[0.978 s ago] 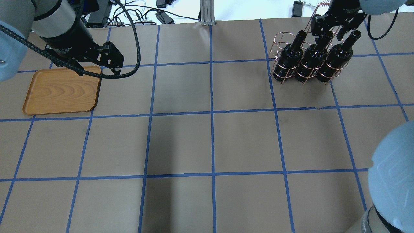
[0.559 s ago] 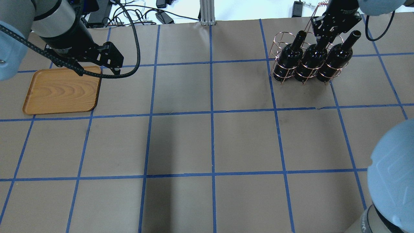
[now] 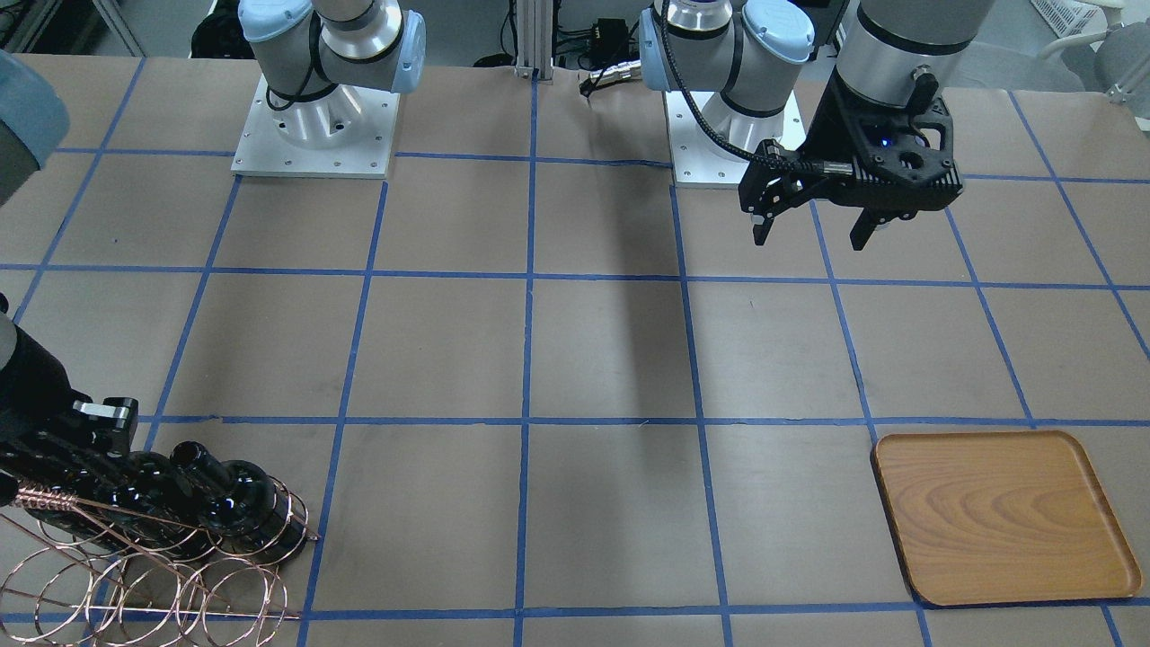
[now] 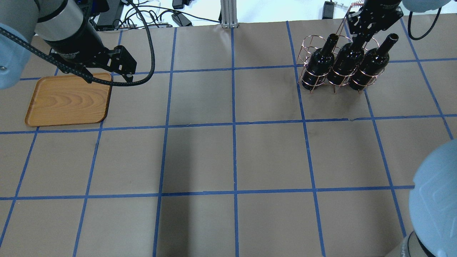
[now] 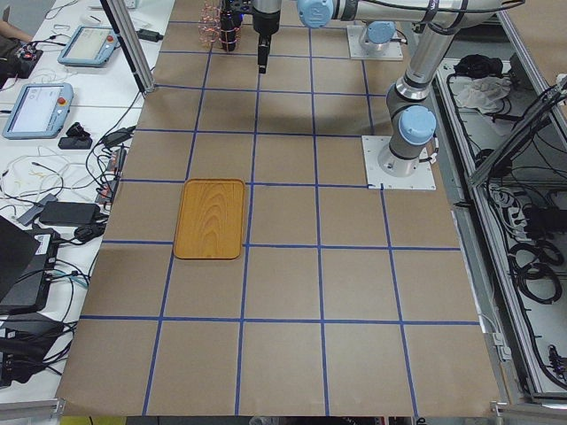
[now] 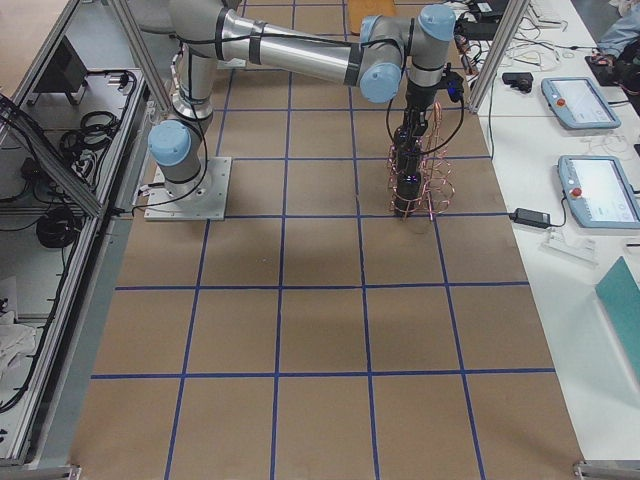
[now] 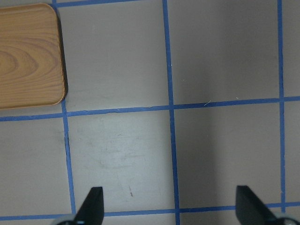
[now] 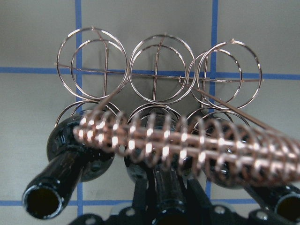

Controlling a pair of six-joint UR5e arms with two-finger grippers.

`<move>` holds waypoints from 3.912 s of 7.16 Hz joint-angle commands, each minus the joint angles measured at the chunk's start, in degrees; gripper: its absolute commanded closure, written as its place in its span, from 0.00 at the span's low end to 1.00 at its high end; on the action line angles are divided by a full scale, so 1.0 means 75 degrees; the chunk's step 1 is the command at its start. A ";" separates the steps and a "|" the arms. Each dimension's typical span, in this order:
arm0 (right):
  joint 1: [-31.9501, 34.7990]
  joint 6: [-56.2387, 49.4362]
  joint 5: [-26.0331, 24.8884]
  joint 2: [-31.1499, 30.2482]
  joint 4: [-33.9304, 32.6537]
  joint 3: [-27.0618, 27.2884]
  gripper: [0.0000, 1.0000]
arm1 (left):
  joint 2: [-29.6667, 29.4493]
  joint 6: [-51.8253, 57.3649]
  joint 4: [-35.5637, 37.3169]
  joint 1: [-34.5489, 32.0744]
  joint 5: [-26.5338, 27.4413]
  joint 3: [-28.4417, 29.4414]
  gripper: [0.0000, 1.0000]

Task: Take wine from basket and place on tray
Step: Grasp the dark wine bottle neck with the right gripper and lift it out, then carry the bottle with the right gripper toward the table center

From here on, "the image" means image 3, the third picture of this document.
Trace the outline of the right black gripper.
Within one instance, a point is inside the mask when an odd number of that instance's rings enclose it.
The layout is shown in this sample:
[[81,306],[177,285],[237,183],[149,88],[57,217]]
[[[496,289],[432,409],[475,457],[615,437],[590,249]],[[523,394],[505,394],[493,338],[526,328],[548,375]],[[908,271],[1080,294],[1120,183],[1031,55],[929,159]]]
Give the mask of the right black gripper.
[[26,332],[1,340],[3,471],[53,492],[99,500],[130,479],[139,401],[95,403]]

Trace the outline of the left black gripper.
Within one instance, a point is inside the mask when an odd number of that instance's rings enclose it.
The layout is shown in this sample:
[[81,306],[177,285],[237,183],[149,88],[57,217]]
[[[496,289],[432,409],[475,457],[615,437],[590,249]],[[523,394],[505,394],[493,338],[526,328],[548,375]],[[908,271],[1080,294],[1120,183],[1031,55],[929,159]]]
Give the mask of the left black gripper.
[[[941,210],[964,192],[953,154],[953,121],[931,68],[908,74],[908,106],[871,102],[831,74],[800,152],[761,140],[739,180],[739,208],[761,246],[774,218],[813,199],[862,208],[849,234],[862,251],[880,226],[905,214]],[[810,160],[850,164],[846,175],[814,175]]]

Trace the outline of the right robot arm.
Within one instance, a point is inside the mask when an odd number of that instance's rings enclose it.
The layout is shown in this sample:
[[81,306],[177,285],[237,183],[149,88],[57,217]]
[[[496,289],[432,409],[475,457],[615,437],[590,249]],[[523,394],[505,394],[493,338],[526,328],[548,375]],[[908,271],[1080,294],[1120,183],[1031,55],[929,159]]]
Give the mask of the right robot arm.
[[[397,1],[243,1],[241,34],[261,68],[233,174],[385,179],[399,98],[425,62],[425,21]],[[133,411],[80,401],[57,359],[3,318],[3,450],[46,433],[126,454]]]

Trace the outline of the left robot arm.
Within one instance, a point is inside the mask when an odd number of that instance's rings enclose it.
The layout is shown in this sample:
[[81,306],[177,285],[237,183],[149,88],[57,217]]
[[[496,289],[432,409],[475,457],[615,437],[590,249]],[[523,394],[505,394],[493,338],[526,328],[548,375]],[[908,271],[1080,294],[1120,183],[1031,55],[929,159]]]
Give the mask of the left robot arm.
[[658,1],[638,21],[641,69],[649,88],[682,95],[719,151],[747,163],[737,192],[756,245],[780,214],[825,199],[860,209],[850,242],[861,251],[877,228],[961,195],[943,87],[990,8],[860,1],[793,151],[770,122],[816,53],[816,26],[800,5]]

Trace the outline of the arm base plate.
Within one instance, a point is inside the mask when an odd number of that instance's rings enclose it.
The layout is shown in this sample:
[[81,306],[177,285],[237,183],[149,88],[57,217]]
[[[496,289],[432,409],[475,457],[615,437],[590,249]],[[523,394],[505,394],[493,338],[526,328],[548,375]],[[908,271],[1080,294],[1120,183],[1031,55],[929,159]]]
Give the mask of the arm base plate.
[[276,111],[260,79],[231,171],[247,177],[384,180],[392,159],[400,97],[340,85],[315,102]]
[[[678,188],[735,190],[747,169],[747,161],[722,151],[710,139],[687,107],[681,92],[666,92],[665,111],[667,134],[672,152],[674,180]],[[767,120],[751,120],[728,111],[721,100],[707,122],[718,132],[735,136],[735,145],[752,151],[761,139],[776,134],[776,143],[787,151],[796,151],[804,143],[800,103],[790,93],[784,110]]]

